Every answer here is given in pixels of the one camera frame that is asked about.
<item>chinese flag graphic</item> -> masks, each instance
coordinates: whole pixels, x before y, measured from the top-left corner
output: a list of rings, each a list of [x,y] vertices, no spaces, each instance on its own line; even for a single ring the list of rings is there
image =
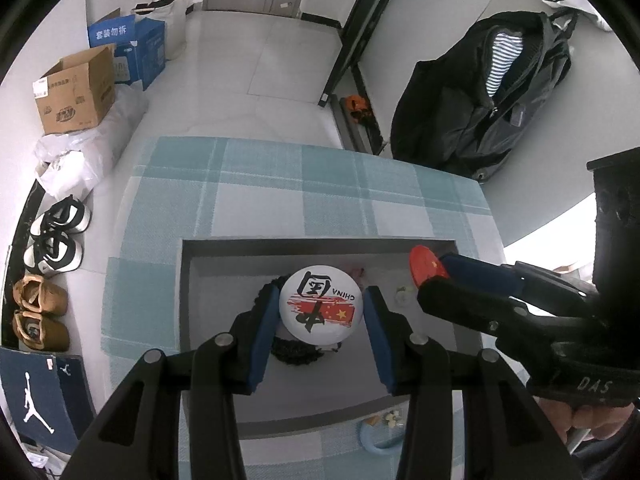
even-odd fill
[[[290,305],[292,310],[298,314],[311,314],[318,301],[321,302],[319,314],[325,321],[339,323],[343,326],[351,326],[356,309],[344,298],[340,298],[338,296],[303,298],[302,296],[295,294],[289,298],[287,304]]]

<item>shallow gray box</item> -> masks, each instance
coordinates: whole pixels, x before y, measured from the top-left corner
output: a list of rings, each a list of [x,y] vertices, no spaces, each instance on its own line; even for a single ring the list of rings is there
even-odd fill
[[[450,350],[477,351],[476,333],[423,313],[413,296],[405,306],[396,305],[398,287],[412,286],[408,255],[418,244],[437,255],[457,252],[453,241],[424,238],[184,240],[177,287],[180,350],[195,349],[228,330],[273,278],[329,265],[346,271],[364,268],[364,285],[377,285],[389,309],[404,314],[414,332]],[[255,438],[351,420],[403,400],[389,396],[380,383],[363,320],[338,353],[310,365],[294,367],[270,356],[257,391],[235,396],[234,404],[240,437]]]

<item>floor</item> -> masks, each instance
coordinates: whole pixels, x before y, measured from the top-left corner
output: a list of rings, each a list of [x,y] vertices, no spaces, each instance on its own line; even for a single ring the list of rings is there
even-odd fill
[[[84,358],[96,410],[111,391],[100,350],[102,291],[113,225],[129,177],[149,138],[218,136],[341,148],[329,108],[317,102],[340,50],[334,28],[243,12],[193,12],[187,48],[145,94],[148,112],[113,173],[87,199],[92,222],[79,237],[80,269],[55,282],[69,292],[63,319],[71,353]],[[45,210],[53,200],[45,200]]]

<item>round white badge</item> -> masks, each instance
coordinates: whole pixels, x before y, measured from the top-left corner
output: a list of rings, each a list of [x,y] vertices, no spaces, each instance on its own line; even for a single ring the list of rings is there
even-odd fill
[[[340,269],[306,267],[282,287],[280,317],[300,341],[316,346],[336,344],[350,336],[362,319],[362,293]]]

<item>white plastic bag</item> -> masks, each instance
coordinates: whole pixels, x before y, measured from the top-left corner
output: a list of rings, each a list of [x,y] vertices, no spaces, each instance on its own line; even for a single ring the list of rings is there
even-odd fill
[[[37,181],[57,200],[70,194],[84,200],[111,173],[147,107],[139,82],[116,85],[116,100],[98,126],[38,140],[34,150],[39,161]]]
[[[187,46],[186,11],[186,0],[173,0],[164,7],[132,9],[132,12],[141,19],[149,18],[164,22],[164,55],[169,60],[180,56]]]

